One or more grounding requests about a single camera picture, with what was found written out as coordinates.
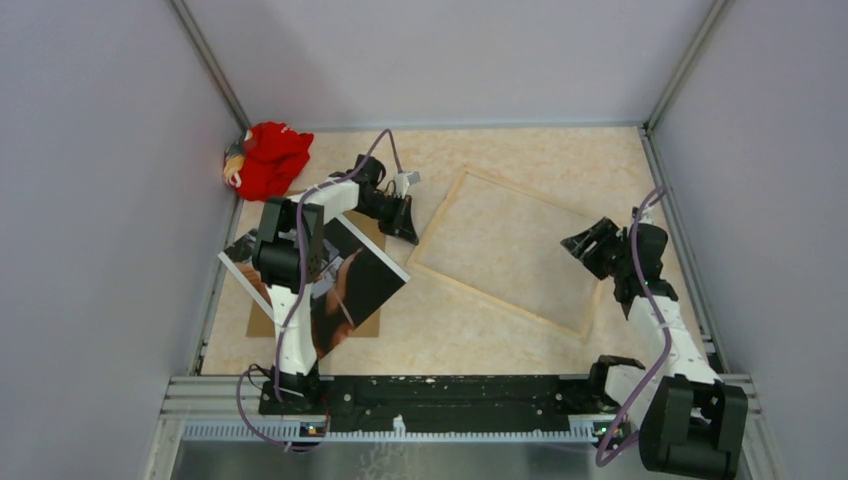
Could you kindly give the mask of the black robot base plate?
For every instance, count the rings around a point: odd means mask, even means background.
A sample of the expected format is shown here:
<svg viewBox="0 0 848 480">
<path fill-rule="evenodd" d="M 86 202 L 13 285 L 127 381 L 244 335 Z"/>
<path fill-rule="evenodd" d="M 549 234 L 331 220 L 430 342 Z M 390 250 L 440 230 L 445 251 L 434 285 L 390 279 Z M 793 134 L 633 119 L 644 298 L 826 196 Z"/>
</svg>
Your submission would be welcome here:
<svg viewBox="0 0 848 480">
<path fill-rule="evenodd" d="M 590 375 L 365 376 L 311 380 L 303 394 L 264 383 L 262 415 L 327 418 L 336 433 L 385 432 L 396 418 L 411 433 L 565 432 L 574 416 L 619 404 Z"/>
</svg>

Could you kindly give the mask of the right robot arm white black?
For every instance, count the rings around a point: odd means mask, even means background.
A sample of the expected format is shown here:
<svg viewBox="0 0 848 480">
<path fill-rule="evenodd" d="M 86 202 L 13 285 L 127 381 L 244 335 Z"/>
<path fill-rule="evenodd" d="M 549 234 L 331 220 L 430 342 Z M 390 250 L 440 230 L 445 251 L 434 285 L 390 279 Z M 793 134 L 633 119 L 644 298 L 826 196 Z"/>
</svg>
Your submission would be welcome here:
<svg viewBox="0 0 848 480">
<path fill-rule="evenodd" d="M 597 279 L 614 282 L 613 296 L 629 325 L 646 342 L 654 363 L 600 358 L 586 385 L 589 404 L 600 412 L 619 406 L 614 427 L 634 429 L 649 471 L 697 479 L 733 479 L 742 452 L 748 397 L 723 381 L 682 319 L 679 297 L 663 279 L 667 232 L 641 221 L 618 227 L 602 218 L 562 240 L 566 251 Z"/>
</svg>

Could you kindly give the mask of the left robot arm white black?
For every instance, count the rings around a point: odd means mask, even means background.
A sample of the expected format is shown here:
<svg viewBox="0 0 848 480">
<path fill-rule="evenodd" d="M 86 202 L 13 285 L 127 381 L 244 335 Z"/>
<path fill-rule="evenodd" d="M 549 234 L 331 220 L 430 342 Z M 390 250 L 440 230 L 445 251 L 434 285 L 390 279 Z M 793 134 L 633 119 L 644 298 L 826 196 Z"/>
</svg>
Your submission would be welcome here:
<svg viewBox="0 0 848 480">
<path fill-rule="evenodd" d="M 419 173 L 396 173 L 387 191 L 380 187 L 385 175 L 379 160 L 361 154 L 352 169 L 334 172 L 302 193 L 265 203 L 252 264 L 269 293 L 275 325 L 270 395 L 297 413 L 314 410 L 321 397 L 309 298 L 322 270 L 326 224 L 355 211 L 376 220 L 387 236 L 412 245 L 419 242 L 407 192 L 419 182 Z"/>
</svg>

